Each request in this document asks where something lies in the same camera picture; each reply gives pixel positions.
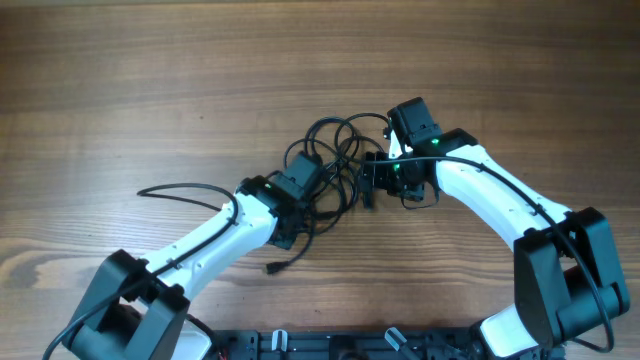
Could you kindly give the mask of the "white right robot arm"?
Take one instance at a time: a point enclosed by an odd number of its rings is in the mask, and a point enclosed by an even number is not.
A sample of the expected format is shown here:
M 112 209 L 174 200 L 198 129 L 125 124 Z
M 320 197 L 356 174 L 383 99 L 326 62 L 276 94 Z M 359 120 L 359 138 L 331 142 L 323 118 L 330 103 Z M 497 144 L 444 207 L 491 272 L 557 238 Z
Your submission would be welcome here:
M 363 157 L 365 205 L 375 189 L 422 203 L 428 188 L 479 216 L 513 254 L 514 302 L 470 333 L 468 359 L 546 359 L 574 342 L 607 353 L 612 319 L 631 305 L 607 218 L 549 200 L 497 164 L 468 132 L 445 132 L 420 97 L 387 113 L 387 151 Z

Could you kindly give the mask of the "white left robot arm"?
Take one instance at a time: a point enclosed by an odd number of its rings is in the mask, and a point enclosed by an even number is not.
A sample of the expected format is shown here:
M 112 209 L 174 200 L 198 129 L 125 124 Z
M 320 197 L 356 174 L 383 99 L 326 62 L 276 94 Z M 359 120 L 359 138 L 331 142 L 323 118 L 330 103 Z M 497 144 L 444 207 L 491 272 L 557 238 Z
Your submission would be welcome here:
M 175 243 L 141 258 L 112 253 L 43 356 L 63 345 L 80 359 L 170 359 L 176 350 L 203 358 L 211 337 L 184 327 L 192 300 L 238 258 L 293 241 L 322 172 L 319 156 L 299 153 L 271 177 L 244 179 L 213 218 Z

